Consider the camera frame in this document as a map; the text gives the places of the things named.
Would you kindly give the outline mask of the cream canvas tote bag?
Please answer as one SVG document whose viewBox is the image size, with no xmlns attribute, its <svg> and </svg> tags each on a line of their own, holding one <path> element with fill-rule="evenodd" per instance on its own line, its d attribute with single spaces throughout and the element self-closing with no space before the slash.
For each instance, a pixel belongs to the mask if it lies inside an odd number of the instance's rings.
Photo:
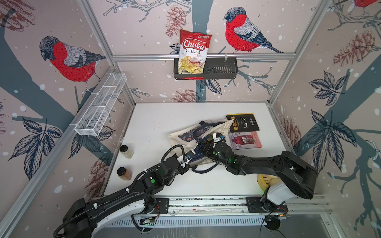
<svg viewBox="0 0 381 238">
<path fill-rule="evenodd" d="M 216 144 L 217 142 L 213 141 L 212 135 L 214 133 L 221 133 L 225 136 L 225 141 L 227 140 L 227 135 L 229 128 L 231 127 L 232 120 L 222 120 L 222 121 L 202 121 L 194 126 L 188 127 L 186 129 L 171 133 L 168 135 L 170 144 L 172 148 L 180 150 L 179 162 L 183 161 L 185 154 L 189 150 L 195 151 L 195 156 L 193 159 L 186 164 L 190 165 L 190 170 L 198 174 L 205 174 L 213 170 L 216 166 L 221 165 L 212 161 L 210 158 L 205 156 L 205 144 L 207 142 L 212 142 Z M 227 167 L 227 170 L 236 173 L 236 169 L 233 169 L 232 166 Z"/>
</svg>

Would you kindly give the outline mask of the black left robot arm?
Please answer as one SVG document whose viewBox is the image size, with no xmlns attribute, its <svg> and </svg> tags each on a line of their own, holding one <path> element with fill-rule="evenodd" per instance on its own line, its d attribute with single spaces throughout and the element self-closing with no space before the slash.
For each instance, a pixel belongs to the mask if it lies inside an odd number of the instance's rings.
<svg viewBox="0 0 381 238">
<path fill-rule="evenodd" d="M 177 175 L 186 173 L 194 154 L 173 155 L 137 175 L 133 183 L 108 196 L 73 203 L 62 224 L 53 232 L 54 238 L 90 238 L 103 226 L 124 215 L 149 213 L 156 207 L 155 195 L 169 186 Z"/>
</svg>

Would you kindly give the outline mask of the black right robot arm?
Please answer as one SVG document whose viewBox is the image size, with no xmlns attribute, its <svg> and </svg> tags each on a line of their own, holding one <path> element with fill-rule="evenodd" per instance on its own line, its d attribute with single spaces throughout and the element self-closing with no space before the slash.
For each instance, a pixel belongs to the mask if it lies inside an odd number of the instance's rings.
<svg viewBox="0 0 381 238">
<path fill-rule="evenodd" d="M 312 199 L 317 180 L 317 170 L 289 151 L 267 158 L 253 158 L 234 154 L 224 141 L 204 142 L 203 154 L 214 162 L 223 164 L 227 171 L 238 176 L 264 174 L 279 177 L 295 195 Z"/>
</svg>

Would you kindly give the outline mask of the red Chuba cassava chips bag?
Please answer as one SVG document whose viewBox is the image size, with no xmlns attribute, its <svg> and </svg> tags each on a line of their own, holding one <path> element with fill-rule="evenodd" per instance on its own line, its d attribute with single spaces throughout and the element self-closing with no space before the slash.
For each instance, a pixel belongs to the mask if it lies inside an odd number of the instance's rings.
<svg viewBox="0 0 381 238">
<path fill-rule="evenodd" d="M 180 30 L 179 74 L 202 74 L 212 36 Z"/>
</svg>

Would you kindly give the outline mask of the clear spice jar black lid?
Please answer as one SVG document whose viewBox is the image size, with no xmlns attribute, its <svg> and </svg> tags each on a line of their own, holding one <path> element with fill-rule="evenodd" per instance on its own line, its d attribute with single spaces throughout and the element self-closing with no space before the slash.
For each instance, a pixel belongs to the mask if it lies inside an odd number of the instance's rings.
<svg viewBox="0 0 381 238">
<path fill-rule="evenodd" d="M 125 144 L 121 145 L 119 150 L 127 159 L 131 159 L 134 155 L 133 151 Z"/>
</svg>

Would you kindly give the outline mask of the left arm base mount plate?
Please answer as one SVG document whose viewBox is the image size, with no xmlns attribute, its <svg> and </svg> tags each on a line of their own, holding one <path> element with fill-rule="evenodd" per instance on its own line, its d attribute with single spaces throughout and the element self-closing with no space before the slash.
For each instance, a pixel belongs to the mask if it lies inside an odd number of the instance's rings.
<svg viewBox="0 0 381 238">
<path fill-rule="evenodd" d="M 134 215 L 162 215 L 168 214 L 169 198 L 148 197 L 142 200 L 143 208 Z"/>
</svg>

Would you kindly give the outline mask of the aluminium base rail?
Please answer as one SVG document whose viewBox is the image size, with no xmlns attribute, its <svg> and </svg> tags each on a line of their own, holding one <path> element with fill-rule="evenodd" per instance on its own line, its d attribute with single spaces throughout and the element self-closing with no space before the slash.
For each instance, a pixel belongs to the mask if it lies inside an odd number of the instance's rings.
<svg viewBox="0 0 381 238">
<path fill-rule="evenodd" d="M 216 195 L 216 196 L 174 196 L 174 195 L 158 195 L 156 198 L 169 198 L 168 214 L 164 216 L 245 216 L 245 215 L 266 215 L 267 212 L 250 213 L 246 206 L 246 197 L 259 195 Z M 299 197 L 285 201 L 287 213 L 271 214 L 288 214 L 291 215 L 310 215 L 310 214 L 331 214 L 332 211 L 328 206 L 323 195 L 316 195 L 311 200 Z M 139 212 L 143 208 L 143 202 L 133 202 L 124 208 L 114 212 L 107 220 L 130 218 L 132 214 Z"/>
</svg>

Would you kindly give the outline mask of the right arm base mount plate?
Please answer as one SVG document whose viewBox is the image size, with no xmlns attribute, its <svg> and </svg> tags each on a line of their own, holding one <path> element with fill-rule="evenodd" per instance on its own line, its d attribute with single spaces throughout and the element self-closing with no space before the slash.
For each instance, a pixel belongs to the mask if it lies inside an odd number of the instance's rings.
<svg viewBox="0 0 381 238">
<path fill-rule="evenodd" d="M 249 196 L 246 197 L 246 206 L 250 213 L 262 213 L 262 212 L 275 212 L 275 213 L 287 213 L 288 208 L 285 202 L 280 205 L 276 205 L 270 202 L 267 198 L 261 196 Z"/>
</svg>

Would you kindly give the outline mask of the black wall basket shelf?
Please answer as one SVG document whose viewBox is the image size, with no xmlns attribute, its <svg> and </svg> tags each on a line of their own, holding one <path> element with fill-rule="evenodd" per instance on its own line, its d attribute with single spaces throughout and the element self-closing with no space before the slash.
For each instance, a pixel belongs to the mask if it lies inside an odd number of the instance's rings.
<svg viewBox="0 0 381 238">
<path fill-rule="evenodd" d="M 184 73 L 178 71 L 179 59 L 174 59 L 173 73 L 177 80 L 235 79 L 238 74 L 236 58 L 207 58 L 203 73 Z"/>
</svg>

